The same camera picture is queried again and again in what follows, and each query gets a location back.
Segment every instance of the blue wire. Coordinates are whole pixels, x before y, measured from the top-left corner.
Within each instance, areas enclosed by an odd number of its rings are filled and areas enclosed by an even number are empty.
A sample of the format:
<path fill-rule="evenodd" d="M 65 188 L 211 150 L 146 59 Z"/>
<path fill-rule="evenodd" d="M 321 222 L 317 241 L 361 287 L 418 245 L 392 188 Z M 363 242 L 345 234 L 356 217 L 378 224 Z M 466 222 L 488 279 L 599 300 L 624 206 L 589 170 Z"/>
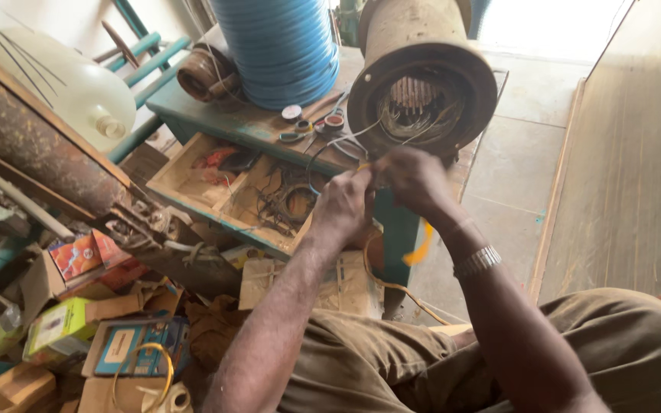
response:
<path fill-rule="evenodd" d="M 324 0 L 211 0 L 211 6 L 254 104 L 304 107 L 331 90 L 339 51 Z"/>

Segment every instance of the trousers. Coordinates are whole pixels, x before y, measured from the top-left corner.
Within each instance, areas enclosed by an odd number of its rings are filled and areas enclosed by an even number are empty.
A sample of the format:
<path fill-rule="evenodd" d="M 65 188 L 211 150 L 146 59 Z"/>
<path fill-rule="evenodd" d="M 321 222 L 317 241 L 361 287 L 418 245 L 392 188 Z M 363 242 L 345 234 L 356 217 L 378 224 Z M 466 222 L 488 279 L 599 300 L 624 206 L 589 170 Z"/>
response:
<path fill-rule="evenodd" d="M 661 412 L 660 300 L 600 288 L 540 308 L 612 411 Z M 514 410 L 478 342 L 456 348 L 426 327 L 313 310 L 277 411 Z"/>

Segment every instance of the open drawer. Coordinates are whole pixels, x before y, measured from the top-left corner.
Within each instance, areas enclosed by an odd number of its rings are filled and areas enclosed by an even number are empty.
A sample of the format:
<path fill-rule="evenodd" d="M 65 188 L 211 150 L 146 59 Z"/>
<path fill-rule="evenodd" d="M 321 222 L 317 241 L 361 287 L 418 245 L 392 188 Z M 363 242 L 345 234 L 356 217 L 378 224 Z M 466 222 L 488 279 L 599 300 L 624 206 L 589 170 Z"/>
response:
<path fill-rule="evenodd" d="M 206 182 L 194 167 L 226 144 L 225 140 L 197 133 L 147 187 L 179 210 L 221 223 L 232 236 L 274 257 L 290 257 L 310 226 L 314 206 L 304 168 L 262 154 L 230 187 L 222 182 Z M 322 177 L 314 175 L 313 185 L 322 187 Z M 273 214 L 272 205 L 278 205 L 279 199 L 285 200 L 287 208 L 283 214 Z"/>

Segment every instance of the metal watch band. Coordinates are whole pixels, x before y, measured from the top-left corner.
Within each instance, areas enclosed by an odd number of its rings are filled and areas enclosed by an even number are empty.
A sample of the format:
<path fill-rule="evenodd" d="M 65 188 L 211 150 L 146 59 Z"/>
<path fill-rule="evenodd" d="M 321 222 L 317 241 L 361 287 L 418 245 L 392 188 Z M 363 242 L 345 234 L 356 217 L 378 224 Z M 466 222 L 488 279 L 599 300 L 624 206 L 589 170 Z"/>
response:
<path fill-rule="evenodd" d="M 501 257 L 492 246 L 486 246 L 478 250 L 471 257 L 464 259 L 464 261 L 455 264 L 453 267 L 453 275 L 455 278 L 464 278 L 475 276 L 496 264 L 501 262 Z"/>

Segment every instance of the hand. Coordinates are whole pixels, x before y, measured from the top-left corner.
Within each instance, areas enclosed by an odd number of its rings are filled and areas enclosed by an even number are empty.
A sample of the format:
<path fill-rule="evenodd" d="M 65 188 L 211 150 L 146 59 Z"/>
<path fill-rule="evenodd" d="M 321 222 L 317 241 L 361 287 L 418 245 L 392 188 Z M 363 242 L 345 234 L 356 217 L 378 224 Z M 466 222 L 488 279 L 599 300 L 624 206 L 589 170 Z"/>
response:
<path fill-rule="evenodd" d="M 441 213 L 456 209 L 445 168 L 437 156 L 397 146 L 374 164 L 374 170 L 389 181 L 396 202 L 433 226 Z"/>
<path fill-rule="evenodd" d="M 342 249 L 372 220 L 374 191 L 370 167 L 346 171 L 323 188 L 313 210 L 308 235 Z"/>

